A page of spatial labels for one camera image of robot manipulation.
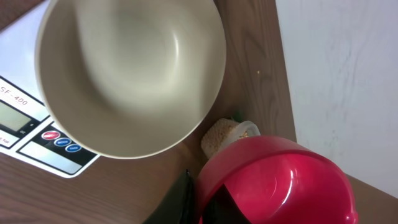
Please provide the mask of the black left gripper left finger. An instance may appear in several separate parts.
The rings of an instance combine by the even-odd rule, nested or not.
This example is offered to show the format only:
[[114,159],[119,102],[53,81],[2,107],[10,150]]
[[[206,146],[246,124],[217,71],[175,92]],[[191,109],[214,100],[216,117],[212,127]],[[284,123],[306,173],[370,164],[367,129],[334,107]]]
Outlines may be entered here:
[[143,224],[191,224],[195,208],[194,180],[183,171]]

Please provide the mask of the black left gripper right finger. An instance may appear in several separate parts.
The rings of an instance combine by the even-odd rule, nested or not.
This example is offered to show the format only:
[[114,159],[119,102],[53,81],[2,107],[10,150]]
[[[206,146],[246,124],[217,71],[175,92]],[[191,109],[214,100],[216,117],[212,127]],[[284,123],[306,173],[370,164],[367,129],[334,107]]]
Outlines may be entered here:
[[251,224],[225,185],[212,196],[202,213],[202,224]]

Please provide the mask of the white digital kitchen scale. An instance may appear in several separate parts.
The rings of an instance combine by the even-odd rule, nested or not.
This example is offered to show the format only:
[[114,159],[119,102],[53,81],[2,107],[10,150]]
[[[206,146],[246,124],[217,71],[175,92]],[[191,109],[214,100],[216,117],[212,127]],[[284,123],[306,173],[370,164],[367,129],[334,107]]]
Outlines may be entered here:
[[48,1],[1,32],[1,152],[64,178],[80,175],[99,157],[72,141],[40,95],[34,50]]

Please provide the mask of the beige bowl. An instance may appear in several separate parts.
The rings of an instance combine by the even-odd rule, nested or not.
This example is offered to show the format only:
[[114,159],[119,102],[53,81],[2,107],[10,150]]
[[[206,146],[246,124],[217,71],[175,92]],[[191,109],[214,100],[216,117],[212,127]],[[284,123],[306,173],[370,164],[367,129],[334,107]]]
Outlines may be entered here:
[[50,1],[35,48],[52,118],[87,150],[117,159],[159,154],[194,132],[225,66],[210,0]]

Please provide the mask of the red measuring scoop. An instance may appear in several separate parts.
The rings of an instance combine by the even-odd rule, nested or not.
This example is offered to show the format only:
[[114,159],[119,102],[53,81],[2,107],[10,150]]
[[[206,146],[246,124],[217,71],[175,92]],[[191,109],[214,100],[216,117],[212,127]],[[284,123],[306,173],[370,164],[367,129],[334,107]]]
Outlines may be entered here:
[[239,139],[212,156],[195,185],[195,223],[226,189],[249,223],[359,222],[345,173],[331,160],[277,136]]

